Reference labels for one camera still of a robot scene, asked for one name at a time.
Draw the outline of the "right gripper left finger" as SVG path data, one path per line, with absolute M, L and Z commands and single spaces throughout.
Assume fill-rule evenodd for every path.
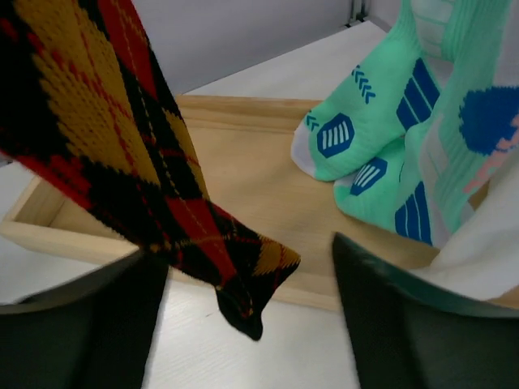
M 140 388 L 169 267 L 143 251 L 1 307 L 3 388 Z

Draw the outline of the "wooden rack with tray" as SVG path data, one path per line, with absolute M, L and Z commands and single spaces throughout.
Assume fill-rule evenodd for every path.
M 296 250 L 298 270 L 275 299 L 338 310 L 331 238 L 344 233 L 399 267 L 429 265 L 430 246 L 343 215 L 331 186 L 311 179 L 290 159 L 292 132 L 309 100 L 179 96 L 214 203 L 247 227 Z M 106 264 L 135 250 L 49 183 L 34 178 L 1 223 L 2 235 L 29 250 Z

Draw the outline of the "red yellow argyle sock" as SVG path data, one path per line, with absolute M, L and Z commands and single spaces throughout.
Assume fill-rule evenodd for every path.
M 217 206 L 130 1 L 1 4 L 1 151 L 214 287 L 253 340 L 299 255 Z

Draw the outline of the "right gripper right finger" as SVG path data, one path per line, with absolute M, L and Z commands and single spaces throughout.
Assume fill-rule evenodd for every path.
M 516 388 L 518 311 L 439 288 L 336 233 L 332 259 L 361 388 Z

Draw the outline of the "white cloth on hanger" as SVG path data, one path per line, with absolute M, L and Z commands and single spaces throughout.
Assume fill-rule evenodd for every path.
M 518 52 L 505 50 L 492 83 L 445 107 L 421 147 L 441 250 L 418 271 L 467 297 L 518 306 Z

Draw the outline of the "mint green sock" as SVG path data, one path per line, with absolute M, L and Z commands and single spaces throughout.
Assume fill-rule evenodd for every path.
M 442 58 L 452 1 L 404 1 L 386 37 L 294 132 L 290 155 L 325 182 L 360 169 L 425 122 L 441 87 L 428 62 Z
M 439 95 L 431 113 L 354 180 L 333 187 L 345 214 L 440 248 L 474 213 L 474 195 L 518 145 L 518 4 L 405 1 L 389 32 L 410 27 Z

